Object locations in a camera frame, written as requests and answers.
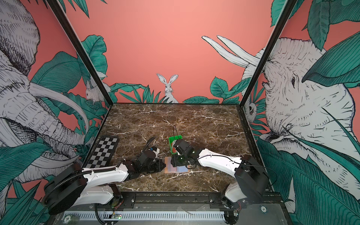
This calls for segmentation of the green plastic tray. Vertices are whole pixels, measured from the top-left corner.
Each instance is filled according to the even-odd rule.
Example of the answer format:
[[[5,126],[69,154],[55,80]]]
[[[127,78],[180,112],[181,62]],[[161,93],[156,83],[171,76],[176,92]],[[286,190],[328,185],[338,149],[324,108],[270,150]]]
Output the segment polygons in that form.
[[[175,142],[176,142],[177,140],[180,140],[180,139],[182,139],[182,135],[171,136],[171,137],[168,138],[168,140],[169,140],[169,146],[170,146],[170,153],[171,153],[172,155],[174,155],[174,154],[177,153],[176,149],[174,148],[174,144],[175,144]]]

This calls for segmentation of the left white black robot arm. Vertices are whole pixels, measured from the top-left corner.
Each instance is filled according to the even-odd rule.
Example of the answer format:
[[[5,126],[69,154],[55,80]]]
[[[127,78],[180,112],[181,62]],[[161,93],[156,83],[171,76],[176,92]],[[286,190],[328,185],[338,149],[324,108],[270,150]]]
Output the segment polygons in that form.
[[[84,204],[109,204],[116,208],[123,199],[116,183],[165,169],[166,164],[158,158],[158,152],[159,149],[151,148],[116,166],[81,168],[78,164],[72,165],[45,185],[42,204],[50,215]]]

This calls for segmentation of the right black frame post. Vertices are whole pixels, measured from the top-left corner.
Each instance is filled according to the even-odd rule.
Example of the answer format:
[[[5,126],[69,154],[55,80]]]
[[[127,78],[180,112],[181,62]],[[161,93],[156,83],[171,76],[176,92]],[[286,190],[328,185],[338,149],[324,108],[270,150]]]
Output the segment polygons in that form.
[[[281,32],[283,31],[296,2],[297,2],[296,0],[286,1],[285,5],[283,7],[283,10],[280,14],[280,17],[276,23],[276,26],[273,30],[273,33],[272,33],[272,35],[268,41],[268,44],[262,54],[260,62],[256,67],[256,70],[249,82],[249,86],[248,86],[245,94],[243,95],[242,101],[240,103],[240,108],[243,108],[245,106],[245,103],[246,103],[247,99],[249,98],[252,89],[255,87],[256,81],[258,80],[259,76],[261,75],[262,70],[264,69],[266,62],[269,59],[269,56],[272,53],[272,51],[275,47],[275,44],[276,44]]]

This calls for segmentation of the black front mounting rail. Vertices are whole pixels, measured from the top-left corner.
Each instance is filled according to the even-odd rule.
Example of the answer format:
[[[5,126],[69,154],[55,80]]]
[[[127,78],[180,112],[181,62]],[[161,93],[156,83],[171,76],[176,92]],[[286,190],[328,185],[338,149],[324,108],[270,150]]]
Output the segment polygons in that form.
[[[120,200],[111,200],[110,203],[101,203],[107,209],[134,209],[136,204],[208,204],[212,209],[235,210],[239,207],[246,208],[251,204],[283,204],[279,193],[265,192],[262,200],[239,200],[235,203],[225,199],[220,192],[122,192]]]

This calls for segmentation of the left black frame post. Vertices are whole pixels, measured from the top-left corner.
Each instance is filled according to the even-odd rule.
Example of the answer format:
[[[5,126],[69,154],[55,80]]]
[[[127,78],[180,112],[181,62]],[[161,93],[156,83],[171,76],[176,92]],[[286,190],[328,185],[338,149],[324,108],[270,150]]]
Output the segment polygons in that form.
[[[100,80],[89,55],[87,54],[81,41],[79,40],[77,34],[75,33],[72,25],[70,24],[69,20],[67,19],[61,4],[58,1],[53,1],[53,0],[49,0],[49,1],[47,1],[47,3],[50,6],[54,15],[56,16],[57,20],[59,21],[60,25],[62,26],[63,30],[65,31],[67,37],[71,41],[76,52],[80,56],[80,59],[84,63],[86,69],[88,70],[88,72],[90,73],[92,78],[94,79],[100,92],[104,96],[106,103],[109,105],[109,107],[112,107],[113,101],[111,100],[111,98],[108,94],[108,91],[105,89],[102,81]]]

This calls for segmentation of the white red credit card stack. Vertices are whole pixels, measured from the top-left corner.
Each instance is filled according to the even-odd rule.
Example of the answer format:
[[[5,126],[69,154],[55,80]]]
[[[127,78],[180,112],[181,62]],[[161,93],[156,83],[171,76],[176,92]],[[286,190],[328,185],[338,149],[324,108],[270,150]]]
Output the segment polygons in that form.
[[[175,141],[171,143],[171,154],[177,154],[177,150],[175,149],[174,145],[175,145]]]

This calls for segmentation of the black white checkerboard plate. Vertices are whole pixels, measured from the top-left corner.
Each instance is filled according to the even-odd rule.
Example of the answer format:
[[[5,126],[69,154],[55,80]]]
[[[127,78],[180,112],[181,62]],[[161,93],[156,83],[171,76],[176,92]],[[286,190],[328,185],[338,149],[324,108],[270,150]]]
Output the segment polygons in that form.
[[[85,161],[84,168],[102,168],[110,165],[112,156],[116,152],[119,138],[116,136],[102,136],[96,143],[95,149]]]

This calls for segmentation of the black frame post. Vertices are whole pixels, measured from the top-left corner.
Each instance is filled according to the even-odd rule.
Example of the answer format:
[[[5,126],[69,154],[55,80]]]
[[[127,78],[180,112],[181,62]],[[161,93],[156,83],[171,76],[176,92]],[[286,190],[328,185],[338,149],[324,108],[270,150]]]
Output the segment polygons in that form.
[[[88,70],[88,72],[90,73],[92,78],[94,79],[100,92],[104,96],[106,103],[109,105],[109,107],[112,107],[113,101],[111,100],[111,98],[108,94],[108,91],[105,89],[102,81],[100,80],[89,55],[87,54],[81,41],[79,40],[77,34],[75,33],[72,25],[70,24],[69,20],[67,19],[61,4],[58,1],[53,1],[53,0],[49,0],[49,1],[47,1],[47,3],[50,6],[54,15],[56,16],[57,20],[59,21],[60,25],[62,26],[63,30],[65,31],[67,37],[71,41],[76,52],[80,56],[80,59],[84,63],[86,69]]]
[[[296,0],[286,1],[285,5],[283,7],[283,10],[280,14],[280,17],[276,23],[276,26],[273,30],[273,33],[272,33],[272,35],[268,41],[268,44],[262,54],[260,62],[256,67],[256,70],[249,82],[249,86],[248,86],[245,94],[243,95],[242,101],[240,103],[240,108],[243,108],[245,106],[245,103],[246,103],[247,99],[249,98],[252,89],[255,87],[256,81],[258,80],[259,76],[261,75],[262,70],[264,69],[266,62],[269,59],[269,56],[272,53],[272,51],[275,47],[275,44],[276,44],[281,32],[283,31],[296,2],[297,2]]]

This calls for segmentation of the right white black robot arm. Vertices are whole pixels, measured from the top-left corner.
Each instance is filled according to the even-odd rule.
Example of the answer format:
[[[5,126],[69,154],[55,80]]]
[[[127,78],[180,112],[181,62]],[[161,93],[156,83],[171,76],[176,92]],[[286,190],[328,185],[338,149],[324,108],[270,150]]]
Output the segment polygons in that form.
[[[260,202],[268,187],[269,175],[265,168],[251,155],[231,157],[212,152],[206,148],[195,148],[183,139],[174,140],[171,164],[177,166],[202,166],[216,169],[236,179],[221,195],[227,208],[244,206],[247,201]]]

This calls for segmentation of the pink leather card holder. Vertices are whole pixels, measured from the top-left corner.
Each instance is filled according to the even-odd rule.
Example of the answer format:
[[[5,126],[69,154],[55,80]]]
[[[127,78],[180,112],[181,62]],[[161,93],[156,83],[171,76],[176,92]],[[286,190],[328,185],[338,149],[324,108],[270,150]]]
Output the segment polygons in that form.
[[[167,172],[167,168],[170,166],[170,165],[172,165],[171,164],[171,157],[165,157],[165,159],[164,159],[164,162],[165,162],[165,164],[166,164],[166,167],[165,167],[165,169],[164,169],[164,173],[165,174],[168,174],[168,172]],[[187,169],[185,166],[177,166],[177,172],[176,173],[189,173],[190,172],[190,170],[189,169]]]

